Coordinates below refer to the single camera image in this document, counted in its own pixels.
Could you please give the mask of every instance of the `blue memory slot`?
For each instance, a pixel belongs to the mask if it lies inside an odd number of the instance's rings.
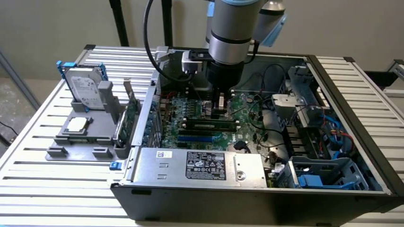
[[[215,142],[215,137],[207,137],[207,136],[177,136],[177,141],[213,143]]]

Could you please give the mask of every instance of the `black pole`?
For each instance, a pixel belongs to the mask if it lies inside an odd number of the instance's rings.
[[[172,0],[161,0],[163,8],[163,28],[165,46],[172,46],[172,18],[171,18]]]
[[[8,140],[4,138],[4,136],[0,134],[0,142],[4,144],[4,146],[9,147],[11,143],[8,142]]]
[[[120,0],[109,0],[109,4],[111,4],[112,12],[113,12],[116,30],[119,32],[120,45],[129,46],[128,34],[127,34],[127,28],[125,28],[125,20],[124,20],[124,15],[121,13],[121,7],[120,7]]]

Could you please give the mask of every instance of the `wall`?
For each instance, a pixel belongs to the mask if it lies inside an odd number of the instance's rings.
[[[129,43],[143,46],[147,0],[121,0]],[[288,22],[273,48],[261,51],[352,56],[367,70],[404,58],[401,0],[284,0]],[[203,47],[203,0],[173,0],[175,45]],[[85,44],[119,45],[108,0],[0,0],[0,44],[17,73],[59,79],[56,60],[76,59]],[[161,4],[149,18],[151,46],[164,44]]]

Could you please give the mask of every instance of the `slotted metal table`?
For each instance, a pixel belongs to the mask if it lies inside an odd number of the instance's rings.
[[[403,114],[355,63],[317,57],[399,176],[404,179]],[[131,78],[135,95],[144,99],[153,67],[143,48],[96,46],[77,63],[107,66],[113,95],[128,102],[123,86]],[[120,179],[105,162],[47,161],[47,148],[71,108],[71,92],[60,81],[20,136],[0,159],[0,225],[7,226],[208,226],[135,222],[127,217],[107,179]],[[401,227],[404,206],[385,214],[368,213],[344,227]]]

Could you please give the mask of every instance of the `black cable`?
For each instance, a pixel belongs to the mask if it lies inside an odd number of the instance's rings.
[[[261,89],[265,88],[265,81],[264,81],[264,79],[265,79],[265,73],[267,73],[268,69],[269,69],[271,67],[273,67],[273,66],[277,66],[277,67],[281,68],[281,70],[283,70],[283,72],[284,72],[284,81],[285,81],[287,71],[285,71],[284,67],[283,67],[280,64],[277,64],[277,63],[271,64],[271,65],[267,66],[265,71],[264,71],[264,73],[263,73]]]
[[[19,135],[17,132],[15,131],[15,129],[11,126],[8,126],[7,124],[4,124],[3,122],[0,122],[0,124],[3,124],[4,127],[9,128],[13,131],[13,133],[16,135]]]
[[[12,143],[4,138],[4,136],[0,134],[0,143],[4,144],[5,147],[9,147]]]
[[[148,19],[149,19],[149,12],[151,12],[152,3],[153,3],[153,0],[149,0],[147,2],[145,11],[144,11],[144,18],[143,18],[143,42],[144,42],[144,48],[145,48],[147,56],[151,60],[151,63],[153,65],[155,69],[157,70],[157,72],[161,74],[161,76],[165,79],[168,79],[171,81],[175,81],[175,82],[188,82],[188,81],[192,80],[195,74],[189,74],[187,79],[172,78],[171,76],[168,76],[163,72],[163,70],[160,69],[160,67],[157,65],[157,62],[153,59],[153,55],[152,55],[152,52],[151,52],[149,41],[148,41],[148,36],[147,36],[147,24],[148,24]]]
[[[292,122],[292,121],[295,120],[295,118],[297,117],[297,113],[299,113],[300,111],[303,111],[303,110],[304,110],[307,107],[309,107],[309,106],[320,107],[321,110],[323,110],[323,112],[324,112],[323,106],[320,106],[320,105],[317,105],[317,104],[308,104],[308,105],[305,105],[304,107],[301,107],[300,110],[297,110],[297,112],[292,115],[289,122]]]
[[[248,77],[248,79],[240,85],[236,85],[236,87],[243,87],[251,81],[251,79],[255,75],[259,75],[261,77],[261,74],[259,72],[253,72],[251,74],[251,76]]]
[[[280,146],[280,145],[285,145],[285,143],[280,143],[280,144],[276,144],[276,145],[273,145],[273,146],[264,146],[264,145],[261,144],[261,139],[263,139],[263,137],[264,137],[264,136],[261,136],[261,137],[259,138],[259,142],[257,142],[257,144],[259,144],[263,148],[275,148],[275,147],[277,147],[277,146]]]
[[[253,41],[253,49],[252,49],[252,57],[251,57],[249,61],[245,62],[244,64],[252,63],[252,61],[253,61],[253,59],[255,59],[255,55],[256,55],[257,52],[259,52],[259,47],[260,47],[260,41],[259,41],[259,40],[255,40],[255,41]]]
[[[263,99],[263,100],[259,101],[259,102],[265,102],[265,101],[268,101],[268,100],[271,100],[271,98]],[[252,105],[252,107],[251,107],[251,109],[249,109],[249,112],[248,112],[248,116],[249,116],[249,114],[251,114],[251,111],[252,111],[253,107],[256,106],[256,104],[257,104],[259,102],[256,102],[256,103]],[[283,133],[281,133],[279,130],[267,129],[267,128],[261,128],[261,127],[256,126],[256,125],[252,123],[251,118],[248,118],[248,122],[249,122],[249,124],[252,125],[252,127],[255,127],[256,129],[260,129],[260,130],[264,130],[264,131],[275,131],[275,132],[277,132],[281,136],[284,136]]]

